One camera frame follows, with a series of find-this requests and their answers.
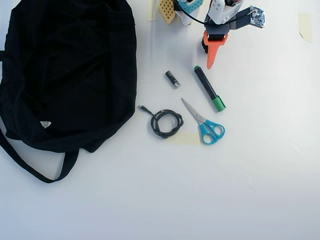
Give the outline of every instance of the black wire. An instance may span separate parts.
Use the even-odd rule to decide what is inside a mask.
[[[175,1],[175,3],[176,3],[177,7],[178,7],[185,15],[187,15],[189,18],[195,20],[196,22],[198,22],[198,23],[200,23],[200,24],[210,25],[210,24],[208,24],[208,21],[207,21],[207,22],[200,21],[200,20],[196,19],[195,17],[191,16],[189,13],[187,13],[187,12],[179,5],[178,0],[174,0],[174,1]],[[226,23],[220,24],[220,25],[227,25],[227,24],[233,23],[233,22],[235,22],[235,21],[237,21],[237,20],[239,20],[239,19],[242,19],[242,18],[244,18],[244,17],[246,17],[246,16],[247,16],[247,15],[243,15],[243,16],[241,16],[241,17],[238,17],[238,18],[235,18],[235,19],[233,19],[233,20],[227,21]]]
[[[151,122],[150,122],[152,130],[155,132],[155,134],[157,134],[158,136],[160,136],[163,139],[167,139],[167,138],[172,137],[173,135],[175,135],[184,124],[184,120],[182,119],[182,116],[180,114],[172,111],[172,110],[165,109],[165,110],[158,111],[156,114],[153,114],[145,106],[140,106],[140,108],[143,111],[145,111],[145,112],[149,113],[150,115],[152,115]],[[158,124],[159,120],[161,118],[163,118],[164,116],[166,116],[166,115],[172,115],[177,120],[177,126],[175,128],[173,128],[170,132],[162,132],[160,130],[160,127],[159,127],[159,124]]]
[[[189,13],[187,13],[180,5],[179,2],[177,0],[175,0],[175,3],[177,5],[177,7],[180,9],[180,11],[182,11],[185,15],[187,15],[189,18],[195,20],[196,22],[205,25],[206,23],[204,21],[200,21],[198,19],[196,19],[195,17],[191,16]]]

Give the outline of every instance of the green marker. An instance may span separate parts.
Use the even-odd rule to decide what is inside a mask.
[[[194,72],[198,76],[198,78],[200,79],[200,82],[202,83],[202,85],[203,85],[204,89],[206,90],[206,92],[209,94],[209,96],[210,96],[213,104],[215,105],[216,109],[218,110],[218,112],[221,112],[221,111],[225,110],[226,105],[221,100],[220,96],[218,96],[216,94],[215,90],[211,86],[208,78],[206,77],[204,71],[202,71],[201,67],[195,66],[194,67]]]

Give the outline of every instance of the bag strap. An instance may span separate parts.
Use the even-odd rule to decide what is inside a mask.
[[[6,137],[0,130],[0,146],[6,151],[7,154],[24,170],[28,171],[30,174],[35,176],[37,179],[41,180],[42,182],[45,182],[47,184],[51,184],[57,181],[60,181],[64,179],[68,173],[71,171],[71,169],[74,167],[78,155],[79,150],[66,152],[63,160],[62,170],[60,176],[56,180],[51,180],[45,176],[43,176],[41,173],[34,170],[32,167],[30,167],[15,151],[15,149],[10,145],[10,143],[7,141]]]

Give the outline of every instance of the black bag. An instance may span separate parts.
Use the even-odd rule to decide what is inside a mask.
[[[25,163],[0,131],[1,147],[46,183],[66,177],[135,112],[137,39],[126,0],[22,0],[11,12],[0,84],[6,136],[65,153],[51,180]]]

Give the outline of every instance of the marker cap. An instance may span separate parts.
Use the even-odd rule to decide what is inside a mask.
[[[215,105],[215,107],[218,110],[218,112],[222,112],[223,110],[226,109],[226,105],[224,104],[224,102],[222,101],[220,96],[218,96],[217,98],[213,99],[212,102]]]

